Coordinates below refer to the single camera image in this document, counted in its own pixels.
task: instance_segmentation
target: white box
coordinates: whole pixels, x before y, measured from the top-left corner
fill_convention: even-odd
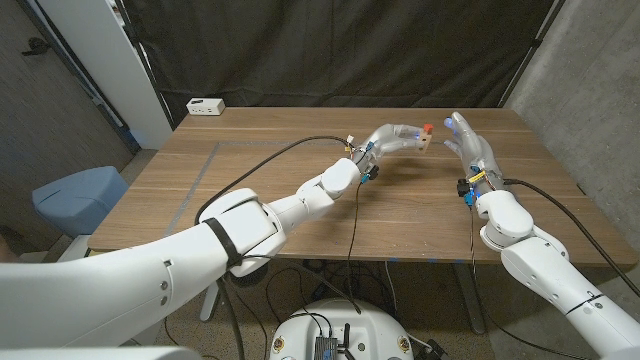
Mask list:
[[[191,115],[220,115],[224,110],[222,99],[193,98],[189,100],[187,109]]]

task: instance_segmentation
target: black curtain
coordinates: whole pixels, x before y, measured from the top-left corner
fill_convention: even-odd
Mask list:
[[[553,0],[125,0],[177,121],[227,106],[495,107]]]

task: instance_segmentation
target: black cable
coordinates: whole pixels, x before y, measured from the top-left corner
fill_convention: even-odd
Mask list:
[[[169,334],[169,328],[167,328],[167,319],[169,317],[167,316],[166,318],[164,318],[164,333],[167,334],[167,337],[169,338],[169,340],[171,340],[172,343],[174,343],[174,345],[176,346],[183,346],[178,344],[178,342],[173,338],[173,336],[171,336],[171,334]],[[206,357],[206,358],[212,358],[212,359],[216,359],[216,360],[220,360],[220,358],[218,358],[215,355],[200,355],[202,357]]]
[[[298,140],[298,141],[292,143],[291,145],[288,145],[288,146],[282,148],[281,150],[276,151],[273,155],[269,156],[268,158],[262,160],[258,165],[254,166],[251,170],[247,171],[242,176],[240,176],[236,180],[232,181],[229,185],[225,186],[224,189],[218,191],[217,194],[213,195],[213,197],[211,199],[207,200],[207,202],[205,202],[200,207],[200,209],[198,210],[198,213],[196,214],[194,225],[198,225],[200,223],[200,215],[202,215],[202,212],[204,211],[204,209],[206,209],[209,205],[211,205],[214,201],[216,201],[220,196],[224,195],[227,191],[231,190],[231,188],[233,188],[234,186],[238,185],[238,183],[240,181],[246,179],[249,175],[253,174],[256,170],[260,169],[266,163],[268,163],[269,161],[273,160],[277,156],[281,155],[282,153],[286,152],[287,150],[290,150],[291,148],[293,148],[293,147],[295,147],[297,145],[300,145],[300,144],[302,144],[304,142],[307,142],[307,141],[321,140],[321,139],[340,141],[341,143],[344,144],[344,146],[349,147],[349,148],[351,147],[351,145],[347,142],[347,140],[345,140],[343,138],[339,138],[337,136],[330,136],[330,135],[310,136],[310,137]]]
[[[267,335],[267,330],[265,330],[264,325],[262,324],[262,321],[260,321],[260,318],[258,318],[258,315],[256,315],[256,313],[253,311],[253,309],[251,309],[249,307],[249,305],[247,305],[247,303],[244,302],[244,300],[242,300],[242,297],[240,296],[240,294],[238,294],[238,291],[236,289],[234,289],[233,286],[231,286],[231,290],[236,295],[238,300],[240,300],[242,305],[244,305],[244,307],[247,308],[247,310],[249,310],[251,315],[253,315],[253,317],[258,322],[258,325],[260,325],[260,329],[262,329],[262,334],[264,335],[264,358],[263,359],[267,360],[267,354],[269,353],[269,337]]]
[[[300,144],[302,144],[304,142],[307,142],[307,141],[320,140],[320,139],[337,140],[337,141],[340,141],[341,143],[343,143],[344,146],[351,148],[351,145],[347,142],[347,140],[339,138],[337,136],[329,136],[329,135],[326,135],[326,136],[325,135],[310,136],[310,137],[298,140],[298,141],[296,141],[296,142],[284,147],[283,149],[281,149],[279,151],[276,151],[273,155],[269,156],[268,158],[262,160],[258,165],[254,166],[251,170],[247,171],[242,176],[240,176],[236,180],[232,181],[229,185],[225,186],[222,190],[220,190],[213,197],[211,197],[209,200],[207,200],[207,202],[205,202],[200,207],[200,209],[198,209],[198,213],[196,214],[196,217],[194,219],[194,225],[198,225],[200,223],[200,221],[199,221],[200,220],[200,216],[202,215],[202,212],[204,212],[204,210],[209,205],[211,205],[214,201],[216,201],[218,198],[220,198],[222,195],[224,195],[227,191],[229,191],[231,188],[236,186],[242,180],[246,179],[249,175],[253,174],[256,170],[260,169],[266,163],[268,163],[269,161],[273,160],[277,156],[281,155],[282,153],[286,152],[287,150],[289,150],[289,149],[291,149],[291,148],[293,148],[293,147],[295,147],[297,145],[300,145]],[[237,347],[238,347],[238,353],[240,355],[239,356],[240,360],[244,360],[244,358],[245,358],[244,357],[244,346],[243,346],[243,343],[242,343],[242,334],[240,333],[240,327],[238,325],[238,319],[236,319],[236,315],[235,315],[235,313],[233,311],[233,306],[231,305],[231,302],[229,301],[229,295],[227,294],[227,291],[225,289],[224,282],[222,282],[220,279],[218,279],[216,281],[216,283],[218,284],[218,288],[220,290],[221,299],[227,304],[227,309],[229,310],[229,316],[230,316],[230,320],[231,320],[231,325],[233,327],[233,332],[234,332],[234,335],[235,335],[235,338],[236,338],[236,344],[237,344]],[[356,311],[358,311],[358,313],[360,313],[360,308],[358,308],[358,306],[355,303],[353,303],[353,305],[356,308]]]
[[[358,188],[356,189],[356,217],[353,221],[353,235],[351,235],[351,245],[349,246],[349,254],[347,255],[347,273],[349,277],[347,278],[349,284],[349,296],[351,296],[351,301],[353,302],[353,290],[351,290],[351,250],[353,249],[353,243],[356,240],[356,227],[358,225],[358,194],[360,193],[360,186],[362,186],[362,181],[358,184]]]
[[[233,305],[231,305],[231,300],[229,299],[229,294],[227,293],[227,287],[222,281],[222,279],[216,280],[216,284],[218,285],[218,290],[220,291],[220,300],[226,305],[227,310],[229,311],[229,320],[231,321],[231,327],[233,328],[233,335],[236,338],[236,347],[238,348],[238,358],[240,360],[244,360],[244,344],[242,342],[242,334],[240,333],[240,326],[238,325],[238,319],[236,318],[236,313],[233,310]]]
[[[273,279],[285,272],[285,271],[295,271],[298,274],[298,284],[299,289],[300,289],[300,298],[302,299],[302,310],[304,310],[305,313],[309,313],[309,311],[306,308],[307,305],[307,300],[304,298],[304,294],[302,293],[302,274],[300,273],[300,270],[298,269],[294,269],[294,268],[286,268],[286,269],[282,269],[278,272],[276,272],[275,274],[271,275],[271,278],[269,279],[269,281],[267,281],[267,286],[265,287],[265,295],[267,298],[267,303],[269,304],[269,309],[271,310],[271,313],[273,314],[273,316],[276,318],[276,320],[278,321],[278,325],[282,324],[282,321],[280,321],[280,318],[278,317],[278,314],[276,314],[276,311],[273,308],[273,305],[271,304],[271,298],[269,297],[269,285],[271,285],[271,281],[273,281]],[[324,337],[323,332],[322,332],[322,326],[320,326],[320,323],[318,322],[318,319],[316,319],[314,316],[311,316],[313,318],[313,320],[316,322],[316,324],[318,325],[318,329],[320,329],[320,336]]]
[[[324,321],[326,321],[326,322],[327,322],[327,324],[329,325],[329,337],[332,337],[332,336],[333,336],[333,327],[331,326],[331,322],[329,322],[329,319],[327,319],[327,318],[326,318],[324,315],[322,315],[322,314],[318,314],[318,313],[310,313],[310,312],[300,313],[300,314],[294,314],[294,315],[289,316],[289,317],[287,318],[287,320],[289,320],[289,319],[293,319],[293,318],[297,318],[297,317],[300,317],[300,316],[307,316],[307,315],[311,316],[312,318],[313,318],[314,316],[318,316],[318,317],[323,318],[323,319],[324,319]]]
[[[362,314],[362,310],[360,309],[358,304],[356,304],[355,301],[353,301],[353,299],[349,298],[345,293],[340,291],[337,287],[335,287],[333,284],[328,282],[322,276],[314,273],[313,271],[307,269],[306,267],[304,267],[304,266],[302,266],[302,265],[300,265],[298,263],[295,263],[295,262],[293,262],[293,261],[291,261],[289,259],[279,258],[279,257],[273,256],[273,255],[245,255],[242,258],[243,259],[271,259],[271,260],[277,260],[277,261],[286,262],[290,266],[295,267],[298,270],[302,270],[302,271],[306,272],[307,274],[313,276],[316,280],[319,280],[323,284],[327,285],[331,290],[335,291],[338,295],[340,295],[344,299],[348,300],[351,303],[351,305],[353,306],[353,308],[356,310],[358,315]]]
[[[476,257],[475,257],[475,252],[473,251],[473,209],[471,206],[469,206],[469,213],[471,214],[471,232],[470,232],[470,241],[471,241],[471,264],[473,266],[473,278],[472,278],[472,282],[473,282],[473,288],[476,292],[476,295],[478,296],[478,303],[480,304],[480,309],[482,310],[482,313],[484,315],[487,316],[487,318],[491,321],[491,323],[493,323],[493,325],[495,327],[497,327],[498,329],[500,329],[500,331],[502,331],[503,333],[509,335],[510,337],[520,341],[523,344],[529,345],[531,347],[534,347],[538,350],[542,350],[542,351],[546,351],[552,354],[556,354],[556,355],[560,355],[560,356],[565,356],[568,358],[572,358],[572,359],[578,359],[578,360],[590,360],[589,358],[585,358],[582,356],[578,356],[578,355],[573,355],[573,354],[569,354],[569,353],[565,353],[562,351],[558,351],[558,350],[553,350],[553,349],[549,349],[546,348],[544,346],[540,346],[537,344],[534,344],[532,342],[529,342],[527,340],[524,340],[514,334],[512,334],[511,332],[507,331],[505,328],[503,328],[502,326],[500,326],[494,319],[493,317],[491,317],[491,315],[489,314],[489,311],[487,310],[487,308],[484,306],[484,303],[482,302],[482,297],[480,296],[480,291],[478,290],[478,278],[476,276]]]
[[[596,239],[594,239],[593,236],[591,236],[589,231],[584,227],[584,225],[582,225],[580,220],[578,220],[578,218],[575,215],[573,215],[573,213],[571,211],[569,211],[569,209],[567,209],[564,205],[562,205],[558,200],[554,199],[551,195],[549,195],[546,192],[544,192],[542,189],[536,187],[535,185],[529,184],[526,181],[522,181],[522,180],[518,180],[518,179],[504,179],[504,184],[505,185],[514,185],[514,184],[515,185],[524,185],[524,186],[528,187],[529,189],[537,192],[538,194],[544,196],[547,200],[551,201],[555,206],[560,208],[560,210],[562,210],[562,212],[564,212],[576,224],[576,226],[578,226],[578,229],[580,229],[580,231],[582,231],[582,233],[587,238],[587,240],[589,240],[591,245],[593,245],[593,247],[595,247],[596,250],[598,250],[600,255],[602,255],[602,257],[607,261],[609,266],[611,266],[611,268],[620,276],[620,278],[622,278],[622,281],[624,281],[627,284],[627,286],[629,286],[629,288],[638,297],[640,297],[640,289],[638,289],[638,287],[627,277],[627,275],[624,272],[622,272],[622,270],[613,261],[613,259],[609,256],[609,254],[607,254],[607,252],[602,248],[602,246],[600,246],[598,241],[596,241]]]
[[[335,277],[347,277],[347,275],[343,275],[340,274],[340,270],[346,268],[347,264],[346,262],[342,262],[340,264],[340,266],[335,269],[334,271],[331,271],[329,269],[326,269],[325,272],[328,273],[327,279],[329,281],[333,281],[333,279]],[[362,266],[362,268],[364,268],[366,270],[367,273],[362,273],[360,275],[358,275],[359,277],[369,277],[371,279],[373,279],[380,287],[380,295],[382,296],[382,304],[379,305],[380,308],[387,308],[388,309],[388,313],[389,314],[394,314],[396,317],[398,316],[394,306],[393,306],[393,296],[391,295],[391,290],[389,290],[389,287],[387,286],[387,284],[384,283],[384,281],[382,281],[380,279],[379,276],[376,276],[373,271],[366,265]],[[370,303],[376,303],[374,301],[371,301],[369,299],[366,299],[364,297],[362,297],[361,295],[359,295],[360,298],[362,298],[363,300],[366,300],[367,302]]]

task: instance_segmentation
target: blue chair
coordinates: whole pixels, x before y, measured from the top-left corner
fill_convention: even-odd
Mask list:
[[[32,193],[36,212],[65,235],[90,235],[129,185],[113,166],[84,170]]]

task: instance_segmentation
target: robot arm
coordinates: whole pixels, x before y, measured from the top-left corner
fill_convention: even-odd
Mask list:
[[[253,191],[237,190],[221,197],[203,211],[200,222],[222,217],[225,228],[243,228],[248,222],[270,224],[265,225],[265,232],[257,237],[238,237],[238,241],[254,239],[251,243],[257,243],[253,248],[245,247],[238,252],[243,255],[273,256],[282,249],[289,232],[304,221],[322,217],[349,186],[374,179],[378,170],[376,164],[385,153],[408,148],[424,152],[431,139],[431,129],[431,125],[425,125],[424,129],[408,125],[383,125],[362,144],[353,147],[351,159],[338,160],[322,174],[305,182],[295,195],[261,204]],[[262,210],[246,214],[241,209],[246,203],[259,204]],[[236,237],[232,236],[232,239],[235,243]],[[236,257],[230,260],[230,264],[237,264],[238,260],[240,259]],[[267,258],[244,259],[241,264],[231,267],[230,271],[233,275],[242,277],[267,261]]]
[[[582,276],[564,245],[536,227],[513,194],[503,190],[486,140],[457,112],[445,125],[454,131],[454,141],[445,144],[460,156],[478,215],[488,220],[480,230],[482,241],[500,252],[509,274],[561,311],[600,356],[640,347],[640,324]]]
[[[326,213],[362,174],[370,176],[383,154],[369,158],[371,148],[426,148],[421,129],[400,126],[401,135],[414,131],[413,139],[403,139],[397,128],[385,125],[372,145],[358,147],[366,155],[359,162],[340,159],[296,195],[270,204],[241,189],[207,207],[200,224],[149,244],[62,263],[0,264],[0,349],[118,346],[229,269],[249,274],[267,259],[243,255],[275,255],[288,232]],[[388,141],[401,146],[390,149]]]

